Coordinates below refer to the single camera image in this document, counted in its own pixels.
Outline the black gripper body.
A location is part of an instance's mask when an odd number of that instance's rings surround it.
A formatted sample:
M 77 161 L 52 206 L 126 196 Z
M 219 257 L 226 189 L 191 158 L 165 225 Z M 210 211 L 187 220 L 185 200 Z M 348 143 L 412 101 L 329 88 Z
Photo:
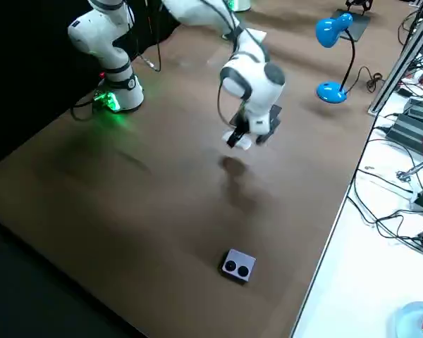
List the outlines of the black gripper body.
M 250 133 L 250 124 L 244 112 L 239 112 L 237 114 L 237 133 L 238 134 Z

